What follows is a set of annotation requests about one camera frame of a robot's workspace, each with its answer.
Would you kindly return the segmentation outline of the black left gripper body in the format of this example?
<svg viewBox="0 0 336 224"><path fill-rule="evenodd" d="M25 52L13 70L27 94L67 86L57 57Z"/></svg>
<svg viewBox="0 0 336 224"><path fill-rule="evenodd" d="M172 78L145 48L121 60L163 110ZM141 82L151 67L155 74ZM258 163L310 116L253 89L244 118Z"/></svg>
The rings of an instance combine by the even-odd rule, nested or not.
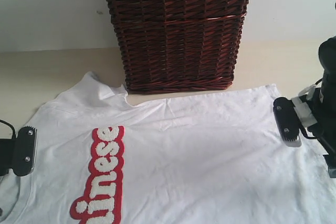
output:
<svg viewBox="0 0 336 224"><path fill-rule="evenodd" d="M13 156L15 149L16 139L15 138L2 138L1 139L1 176L5 176L9 173L9 170L13 169Z"/></svg>

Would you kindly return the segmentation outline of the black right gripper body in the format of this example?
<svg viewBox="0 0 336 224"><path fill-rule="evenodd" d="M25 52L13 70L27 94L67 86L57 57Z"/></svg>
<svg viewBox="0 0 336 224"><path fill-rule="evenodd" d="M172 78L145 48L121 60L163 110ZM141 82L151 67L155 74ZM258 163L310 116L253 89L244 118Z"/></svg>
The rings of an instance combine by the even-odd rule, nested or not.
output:
<svg viewBox="0 0 336 224"><path fill-rule="evenodd" d="M323 42L318 49L323 67L321 88L314 92L310 104L317 124L308 127L330 155L335 155L335 37Z"/></svg>

